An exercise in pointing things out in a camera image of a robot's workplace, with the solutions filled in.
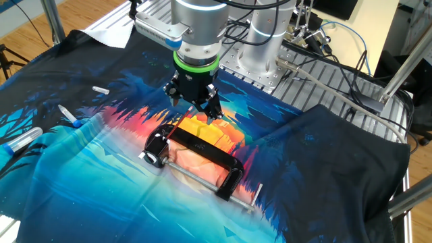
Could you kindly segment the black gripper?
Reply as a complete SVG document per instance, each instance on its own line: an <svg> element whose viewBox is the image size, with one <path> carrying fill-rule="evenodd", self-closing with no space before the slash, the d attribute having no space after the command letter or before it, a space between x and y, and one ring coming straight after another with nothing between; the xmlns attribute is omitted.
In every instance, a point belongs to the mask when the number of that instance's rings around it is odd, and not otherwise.
<svg viewBox="0 0 432 243"><path fill-rule="evenodd" d="M211 124L216 119L221 119L224 116L218 88L213 85L218 75L217 68L206 72L191 72L178 67L176 74L177 76L173 76L163 87L173 107L179 103L180 99L196 105L207 102L205 107L207 124Z"/></svg>

